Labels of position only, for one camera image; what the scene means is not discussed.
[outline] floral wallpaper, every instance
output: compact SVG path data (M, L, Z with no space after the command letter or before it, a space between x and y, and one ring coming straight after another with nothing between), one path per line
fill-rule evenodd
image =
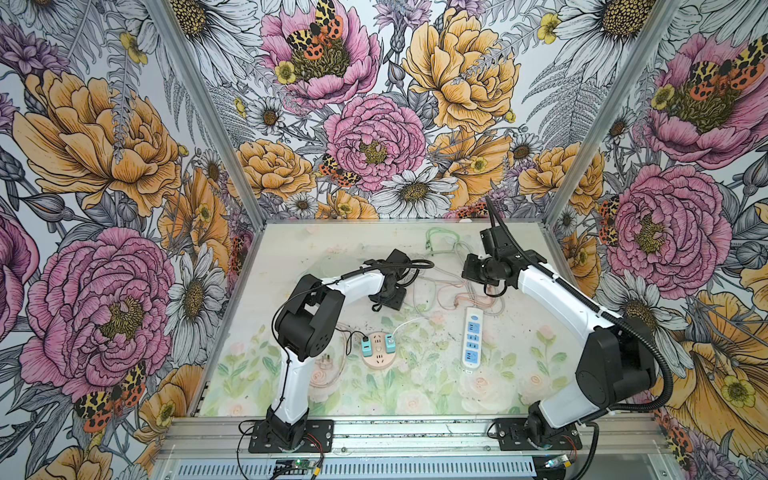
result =
M148 478L253 241L141 13L0 2L4 478Z
M266 217L541 218L655 0L170 3Z
M674 373L656 417L696 480L768 478L766 13L685 2L581 181L597 203L553 226L579 287L650 326Z

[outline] wooden round power strip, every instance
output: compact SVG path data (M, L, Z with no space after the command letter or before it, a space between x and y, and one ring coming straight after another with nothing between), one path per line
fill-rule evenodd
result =
M373 355L364 356L362 360L372 369L385 369L386 367L392 365L392 363L395 361L397 352L386 352L386 346L384 345L385 335L386 333L384 332L376 332L368 335L368 338L371 340L371 350L373 350Z

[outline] floral tablecloth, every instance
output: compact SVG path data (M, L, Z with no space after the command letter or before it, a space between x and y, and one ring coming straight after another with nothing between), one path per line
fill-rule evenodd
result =
M215 371L200 414L264 415L280 375L280 351L269 322L301 275L337 275L368 258L384 258L394 247L412 257L424 256L425 233L434 226L269 225L221 354L211 363ZM447 226L475 252L481 251L478 233L486 227L484 223ZM524 248L536 248L545 257L550 254L536 223L516 223L510 228ZM449 235L434 235L431 247L445 249L452 241ZM456 255L430 259L444 270L461 273L462 261ZM424 276L448 279L435 271ZM533 299L513 289L505 295L499 316L485 316L481 367L471 375L465 373L459 357L468 304L460 303L456 310L441 308L435 301L439 287L417 280L400 311L384 308L374 313L369 302L362 300L345 305L339 321L368 334L390 333L409 319L426 318L398 330L396 360L384 370L370 369L362 361L359 336L344 358L346 337L336 332L316 362L313 381L328 385L310 388L310 415L519 413L574 381L579 354L574 337ZM442 304L452 308L454 295L461 291L449 287L439 292Z

